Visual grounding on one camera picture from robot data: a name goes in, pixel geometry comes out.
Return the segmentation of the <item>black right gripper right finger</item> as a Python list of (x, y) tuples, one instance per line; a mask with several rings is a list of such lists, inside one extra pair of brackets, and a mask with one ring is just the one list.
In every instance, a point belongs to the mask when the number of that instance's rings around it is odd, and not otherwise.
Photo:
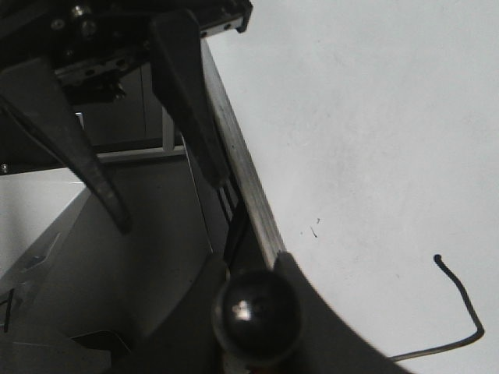
[(180, 9), (155, 16), (149, 24), (153, 92), (178, 127), (205, 179), (215, 188), (227, 181), (203, 74), (200, 27)]

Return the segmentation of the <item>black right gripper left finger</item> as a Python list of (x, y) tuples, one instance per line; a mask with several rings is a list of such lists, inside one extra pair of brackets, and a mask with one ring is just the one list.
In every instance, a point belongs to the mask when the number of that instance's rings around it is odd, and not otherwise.
[(47, 59), (34, 58), (1, 71), (1, 109), (86, 185), (123, 234), (130, 232), (129, 210)]

